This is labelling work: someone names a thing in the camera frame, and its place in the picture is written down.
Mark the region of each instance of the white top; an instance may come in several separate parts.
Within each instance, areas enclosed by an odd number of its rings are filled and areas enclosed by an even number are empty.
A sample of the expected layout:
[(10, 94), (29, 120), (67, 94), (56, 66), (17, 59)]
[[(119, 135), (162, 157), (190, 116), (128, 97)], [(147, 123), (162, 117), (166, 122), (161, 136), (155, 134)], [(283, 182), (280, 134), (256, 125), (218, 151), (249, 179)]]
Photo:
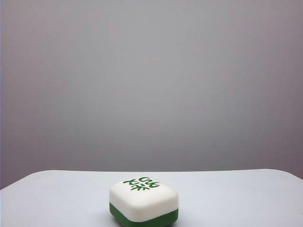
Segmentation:
[(42, 171), (1, 190), (3, 227), (120, 227), (115, 183), (147, 175), (179, 194), (174, 227), (302, 227), (303, 180), (271, 169), (217, 172)]
[(139, 176), (113, 185), (109, 202), (128, 220), (142, 222), (178, 209), (178, 193), (155, 179)]

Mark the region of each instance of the white table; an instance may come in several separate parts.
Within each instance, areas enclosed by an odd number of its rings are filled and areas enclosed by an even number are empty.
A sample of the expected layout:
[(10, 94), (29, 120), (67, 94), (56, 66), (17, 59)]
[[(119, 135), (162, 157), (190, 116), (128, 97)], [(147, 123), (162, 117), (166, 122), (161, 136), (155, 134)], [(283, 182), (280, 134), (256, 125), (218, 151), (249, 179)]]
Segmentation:
[(1, 227), (120, 227), (108, 211), (108, 190), (137, 176), (179, 192), (173, 227), (303, 227), (303, 180), (272, 169), (42, 171), (1, 190)]

